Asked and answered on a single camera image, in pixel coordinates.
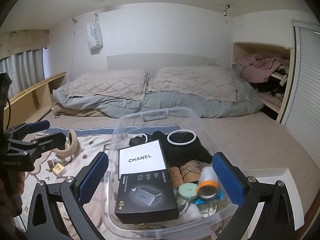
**headboard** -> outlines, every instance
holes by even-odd
[[[109,70],[144,69],[154,76],[162,67],[168,66],[217,66],[217,59],[170,53],[136,53],[107,56]]]

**white bag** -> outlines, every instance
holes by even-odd
[[[97,14],[95,15],[94,20],[87,23],[87,38],[89,49],[98,49],[103,46],[100,24]]]

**clear plastic storage box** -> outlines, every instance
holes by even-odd
[[[118,180],[118,150],[129,146],[130,138],[135,134],[152,134],[154,131],[170,133],[178,129],[192,130],[201,144],[210,154],[219,152],[214,138],[202,125],[202,121],[189,108],[176,107],[129,114],[121,117],[112,135],[109,156],[109,167],[104,176],[101,216],[114,239],[187,239],[198,240],[214,233],[222,221],[234,214],[237,205],[231,203],[225,190],[219,183],[224,199],[218,201],[219,211],[192,223],[170,228],[139,230],[134,225],[125,225],[115,215]]]

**box handle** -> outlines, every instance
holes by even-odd
[[[162,120],[162,119],[167,119],[168,114],[161,114],[161,115],[157,115],[157,116],[146,116],[146,117],[142,117],[144,122],[150,122],[150,121],[155,121],[155,120]]]

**black cloth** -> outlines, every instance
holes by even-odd
[[[276,93],[284,93],[286,86],[281,86],[279,79],[269,78],[267,82],[263,83],[250,83],[250,85],[257,89],[258,92],[271,92],[271,95],[275,96]]]
[[[198,137],[190,144],[177,146],[168,142],[166,134],[155,131],[152,135],[147,135],[148,141],[159,140],[164,157],[167,162],[167,166],[180,167],[189,161],[197,160],[210,164],[212,162],[212,156],[202,146]],[[175,133],[170,136],[170,140],[177,143],[189,142],[193,139],[194,135],[188,132]],[[135,137],[130,139],[129,145],[134,146],[145,142],[145,137]]]

